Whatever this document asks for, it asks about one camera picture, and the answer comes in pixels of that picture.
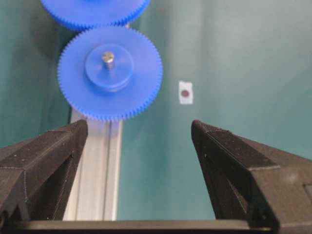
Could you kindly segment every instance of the white label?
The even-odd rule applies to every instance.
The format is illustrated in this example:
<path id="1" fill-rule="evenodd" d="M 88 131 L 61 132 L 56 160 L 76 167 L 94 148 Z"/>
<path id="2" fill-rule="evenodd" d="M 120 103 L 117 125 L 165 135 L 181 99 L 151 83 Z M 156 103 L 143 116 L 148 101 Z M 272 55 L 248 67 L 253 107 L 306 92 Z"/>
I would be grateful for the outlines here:
<path id="1" fill-rule="evenodd" d="M 179 100 L 182 105 L 193 104 L 193 84 L 179 81 Z"/>

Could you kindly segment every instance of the blue plastic gear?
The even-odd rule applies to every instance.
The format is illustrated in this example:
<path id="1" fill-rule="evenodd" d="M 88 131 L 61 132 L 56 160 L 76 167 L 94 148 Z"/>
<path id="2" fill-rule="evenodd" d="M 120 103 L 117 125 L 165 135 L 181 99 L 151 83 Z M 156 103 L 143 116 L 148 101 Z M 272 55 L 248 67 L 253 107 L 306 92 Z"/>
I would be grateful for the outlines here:
<path id="1" fill-rule="evenodd" d="M 150 0 L 41 0 L 61 25 L 74 31 L 124 26 L 138 18 Z"/>
<path id="2" fill-rule="evenodd" d="M 108 70 L 102 60 L 114 54 Z M 134 117 L 155 99 L 162 81 L 160 55 L 152 42 L 130 28 L 107 26 L 80 33 L 64 49 L 58 82 L 70 105 L 101 121 Z"/>

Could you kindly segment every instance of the metal pin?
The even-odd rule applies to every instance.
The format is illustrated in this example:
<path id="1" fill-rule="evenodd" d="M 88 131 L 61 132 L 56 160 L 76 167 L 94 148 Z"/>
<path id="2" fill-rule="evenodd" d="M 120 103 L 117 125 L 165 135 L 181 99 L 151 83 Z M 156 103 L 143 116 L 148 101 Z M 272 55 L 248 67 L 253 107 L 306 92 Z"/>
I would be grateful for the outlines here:
<path id="1" fill-rule="evenodd" d="M 102 60 L 106 69 L 112 70 L 114 68 L 114 54 L 112 52 L 105 52 L 102 56 Z"/>

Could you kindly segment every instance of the gear teeth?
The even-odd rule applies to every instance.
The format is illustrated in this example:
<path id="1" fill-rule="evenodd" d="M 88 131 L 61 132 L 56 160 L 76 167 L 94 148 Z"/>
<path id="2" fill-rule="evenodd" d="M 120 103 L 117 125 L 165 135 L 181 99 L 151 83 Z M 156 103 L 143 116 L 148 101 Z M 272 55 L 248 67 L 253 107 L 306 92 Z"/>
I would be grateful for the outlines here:
<path id="1" fill-rule="evenodd" d="M 76 22 L 72 22 L 64 18 L 63 16 L 57 15 L 55 12 L 53 12 L 49 5 L 47 5 L 46 0 L 41 0 L 41 3 L 43 7 L 46 9 L 46 11 L 55 19 L 56 22 L 61 24 L 63 27 L 68 28 L 73 31 L 84 31 L 87 29 L 95 28 L 95 27 L 103 27 L 103 26 L 125 26 L 128 23 L 133 22 L 136 20 L 140 15 L 144 12 L 144 10 L 147 8 L 151 0 L 144 0 L 136 10 L 133 12 L 129 12 L 129 15 L 122 17 L 121 19 L 118 19 L 116 21 L 108 22 L 105 24 L 80 24 Z"/>
<path id="2" fill-rule="evenodd" d="M 138 107 L 134 108 L 133 110 L 130 110 L 128 112 L 124 112 L 121 114 L 117 114 L 117 115 L 99 115 L 99 114 L 94 114 L 94 113 L 90 113 L 87 110 L 84 110 L 83 108 L 80 108 L 79 105 L 77 103 L 74 103 L 70 100 L 70 98 L 68 97 L 66 90 L 63 87 L 61 78 L 60 78 L 60 74 L 61 74 L 61 70 L 62 70 L 62 60 L 65 56 L 65 54 L 67 53 L 69 47 L 73 44 L 73 42 L 83 36 L 84 34 L 89 33 L 89 31 L 92 30 L 96 30 L 96 29 L 89 29 L 86 31 L 81 32 L 80 34 L 78 34 L 77 36 L 75 36 L 65 47 L 65 49 L 63 50 L 63 52 L 60 55 L 60 59 L 59 59 L 59 63 L 58 63 L 58 83 L 59 83 L 59 87 L 60 90 L 62 91 L 63 95 L 65 96 L 65 98 L 67 99 L 67 101 L 69 102 L 69 104 L 76 109 L 78 112 L 82 113 L 84 116 L 93 119 L 93 120 L 99 120 L 99 121 L 119 121 L 119 120 L 127 120 L 130 118 L 133 118 L 137 115 L 139 115 L 140 113 L 142 113 L 143 111 L 145 111 L 155 100 L 155 98 L 157 97 L 160 88 L 161 88 L 161 84 L 162 84 L 162 75 L 163 75 L 163 66 L 162 66 L 162 62 L 161 62 L 161 56 L 157 50 L 157 48 L 154 46 L 154 44 L 142 33 L 140 33 L 137 30 L 134 30 L 132 28 L 128 28 L 127 30 L 133 31 L 136 34 L 139 34 L 142 38 L 144 38 L 145 40 L 147 40 L 148 44 L 150 45 L 151 48 L 153 48 L 156 52 L 156 59 L 157 59 L 157 63 L 158 63 L 158 67 L 159 67 L 159 72 L 158 72 L 158 76 L 157 76 L 157 82 L 156 82 L 156 86 L 153 90 L 153 92 L 150 94 L 150 96 L 147 98 L 147 100 L 145 100 L 144 102 L 142 102 L 141 105 L 139 105 Z"/>

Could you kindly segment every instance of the teal background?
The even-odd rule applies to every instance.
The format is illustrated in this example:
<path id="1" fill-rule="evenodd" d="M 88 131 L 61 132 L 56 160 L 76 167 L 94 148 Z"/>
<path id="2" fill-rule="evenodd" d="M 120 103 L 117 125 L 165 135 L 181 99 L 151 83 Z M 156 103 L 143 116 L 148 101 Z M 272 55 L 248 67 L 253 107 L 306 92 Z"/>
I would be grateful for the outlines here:
<path id="1" fill-rule="evenodd" d="M 154 104 L 124 122 L 119 219 L 215 217 L 193 119 L 312 159 L 312 1 L 154 0 L 134 27 L 164 76 Z M 180 80 L 193 105 L 179 104 Z"/>
<path id="2" fill-rule="evenodd" d="M 153 0 L 133 27 L 159 49 L 152 106 L 124 122 L 118 219 L 213 219 L 191 142 L 200 119 L 312 159 L 312 1 Z M 0 147 L 66 124 L 56 67 L 74 35 L 39 0 L 0 2 Z M 178 82 L 193 83 L 180 105 Z"/>
<path id="3" fill-rule="evenodd" d="M 39 0 L 0 1 L 0 147 L 68 122 L 56 79 L 68 34 Z"/>

